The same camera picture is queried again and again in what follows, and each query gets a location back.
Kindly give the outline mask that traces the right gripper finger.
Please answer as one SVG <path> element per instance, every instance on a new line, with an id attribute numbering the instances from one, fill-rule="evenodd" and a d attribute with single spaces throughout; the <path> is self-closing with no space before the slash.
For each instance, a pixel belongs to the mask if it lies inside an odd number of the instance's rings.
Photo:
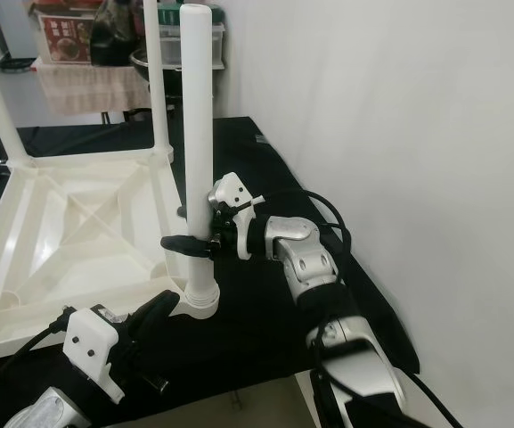
<path id="1" fill-rule="evenodd" d="M 212 240 L 197 239 L 192 235 L 170 235 L 160 239 L 160 245 L 167 251 L 183 254 L 191 258 L 213 258 L 217 243 Z"/>

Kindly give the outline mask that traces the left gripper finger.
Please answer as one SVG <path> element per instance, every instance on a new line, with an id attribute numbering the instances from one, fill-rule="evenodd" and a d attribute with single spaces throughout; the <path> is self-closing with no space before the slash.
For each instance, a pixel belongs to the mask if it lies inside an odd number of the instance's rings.
<path id="1" fill-rule="evenodd" d="M 125 337 L 137 338 L 140 332 L 145 329 L 147 325 L 156 318 L 156 311 L 160 306 L 160 297 L 154 297 L 150 301 L 143 303 L 138 310 L 127 317 L 126 322 L 123 322 L 121 333 Z"/>
<path id="2" fill-rule="evenodd" d="M 159 309 L 156 310 L 156 318 L 140 332 L 140 338 L 142 338 L 142 340 L 151 340 L 155 337 L 159 337 L 160 330 L 167 324 L 168 319 L 171 317 L 172 313 L 174 313 L 176 305 L 182 301 L 182 297 L 180 297 L 178 293 L 170 290 L 163 291 L 155 297 L 160 297 L 160 306 Z"/>

